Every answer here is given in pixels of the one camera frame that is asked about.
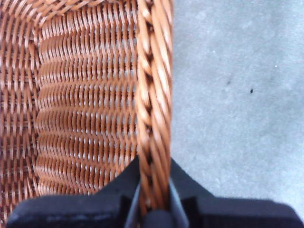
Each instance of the woven rattan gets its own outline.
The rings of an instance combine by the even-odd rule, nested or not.
[[[138,153],[141,210],[167,208],[172,0],[0,1],[0,219],[91,194]]]

